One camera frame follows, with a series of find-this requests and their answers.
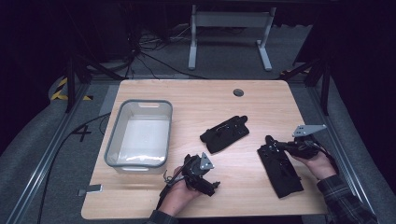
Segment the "dark sleeve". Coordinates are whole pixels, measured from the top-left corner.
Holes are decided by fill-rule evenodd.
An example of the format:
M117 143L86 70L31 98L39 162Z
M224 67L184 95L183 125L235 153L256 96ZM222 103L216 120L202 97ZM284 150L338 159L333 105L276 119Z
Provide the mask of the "dark sleeve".
M318 189L323 193L334 223L377 223L376 216L364 206L358 197L353 195L350 188L338 175L318 182Z
M151 213L148 221L145 224L177 224L177 218L169 216L158 210L154 210Z

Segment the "dark background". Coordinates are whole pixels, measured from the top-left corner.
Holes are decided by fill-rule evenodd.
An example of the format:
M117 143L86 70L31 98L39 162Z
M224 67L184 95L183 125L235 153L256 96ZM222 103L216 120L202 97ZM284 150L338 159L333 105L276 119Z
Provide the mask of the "dark background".
M320 56L326 46L331 49L332 78L362 141L395 192L395 7L384 0L349 2L332 15L321 13L326 10L322 7L279 7L274 25L315 24L296 62ZM191 13L190 6L158 4L68 3L65 10L55 2L54 18L45 1L0 4L0 153L50 103L48 90L64 75L70 49L97 62L119 59L134 48L141 29L166 39L168 28L188 23ZM70 45L63 42L67 38Z

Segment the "wooden table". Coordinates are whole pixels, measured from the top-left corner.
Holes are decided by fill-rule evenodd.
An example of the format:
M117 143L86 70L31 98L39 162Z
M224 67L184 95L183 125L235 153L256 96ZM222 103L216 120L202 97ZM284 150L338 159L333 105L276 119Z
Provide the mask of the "wooden table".
M242 97L233 90L244 91ZM163 175L119 174L106 165L104 153L120 104L128 99L167 100L173 105L168 174L183 164L187 154L205 152L215 169L205 175L220 181L212 196L193 201L179 217L243 217L326 214L317 180L291 158L304 191L278 199L257 154L272 135L292 140L297 125L304 124L284 81L263 80L127 80L122 81L93 170L91 185L103 191L86 195L81 214L87 219L149 217L165 186ZM220 153L211 155L199 136L226 119L246 115L250 134Z

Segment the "clear plastic bin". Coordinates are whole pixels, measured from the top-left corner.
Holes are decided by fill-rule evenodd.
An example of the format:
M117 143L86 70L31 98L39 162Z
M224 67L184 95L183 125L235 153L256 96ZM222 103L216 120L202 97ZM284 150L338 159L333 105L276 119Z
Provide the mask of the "clear plastic bin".
M163 100L128 100L120 106L105 162L122 173L162 174L166 169L173 108Z

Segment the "human hand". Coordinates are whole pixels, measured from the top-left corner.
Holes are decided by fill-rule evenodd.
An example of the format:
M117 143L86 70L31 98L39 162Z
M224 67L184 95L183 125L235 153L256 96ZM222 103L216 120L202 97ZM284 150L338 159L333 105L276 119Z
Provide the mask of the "human hand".
M327 158L326 155L321 151L318 153L318 155L309 160L295 156L292 157L305 164L311 171L312 175L314 175L318 180L322 180L337 174L332 167L329 158Z
M181 169L181 166L177 167L174 171L176 174ZM175 217L183 208L187 206L189 202L202 195L198 190L189 189L186 185L186 181L178 181L166 194L163 199L163 203L158 209L172 217Z

